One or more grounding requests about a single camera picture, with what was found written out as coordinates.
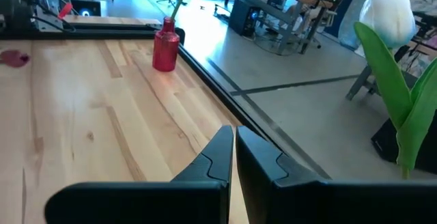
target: red glass vase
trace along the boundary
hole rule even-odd
[[[175,21],[167,16],[164,18],[163,28],[155,33],[153,68],[162,72],[174,70],[178,49],[179,36],[175,33]]]

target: gray floor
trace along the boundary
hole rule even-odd
[[[155,1],[105,1],[102,9],[160,20],[171,13]],[[325,177],[399,179],[396,165],[383,161],[370,141],[388,117],[381,98],[364,90],[353,101],[344,98],[365,66],[362,57],[322,35],[322,48],[305,55],[268,53],[213,17],[213,1],[186,2],[177,17],[185,47],[286,152]],[[434,178],[420,171],[412,177]]]

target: chair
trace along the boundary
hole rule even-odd
[[[317,27],[317,28],[331,27],[334,23],[334,18],[337,15],[337,13],[336,13],[337,8],[340,6],[342,1],[343,0],[337,0],[329,10],[326,10],[323,17],[322,17],[322,20],[317,25],[315,25],[315,19],[313,19],[311,21],[311,24],[306,29],[305,37],[304,37],[304,40],[302,40],[302,44],[304,44],[304,43],[316,44],[318,49],[322,47],[322,45],[320,44],[320,41],[315,36],[311,37],[311,39],[307,38],[308,34],[310,32],[310,28],[312,28],[312,27]],[[310,13],[310,11],[308,11],[305,14],[305,16],[303,18],[304,22],[305,22],[306,18],[309,16],[309,13]]]

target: table leg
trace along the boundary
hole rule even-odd
[[[285,33],[282,35],[281,42],[279,43],[279,48],[277,51],[278,55],[281,55],[285,49],[285,46],[287,46],[288,40],[293,32],[294,25],[296,24],[296,20],[299,17],[300,11],[302,10],[302,5],[303,5],[303,3],[298,2],[296,5],[296,8],[293,11],[292,22],[290,24],[288,24],[287,29],[285,30]]]
[[[350,88],[348,94],[346,95],[346,99],[352,100],[354,96],[360,91],[360,88],[366,83],[367,78],[369,78],[371,74],[370,66],[366,66],[364,70],[361,72],[360,76],[356,79],[355,83]]]
[[[307,38],[305,39],[305,43],[302,45],[302,49],[300,50],[300,54],[305,54],[307,51],[307,48],[309,44],[311,43],[315,32],[317,31],[317,28],[322,21],[323,15],[325,14],[326,8],[321,8],[319,14],[317,15],[317,18],[315,19],[313,25],[311,26],[311,30],[308,33]]]

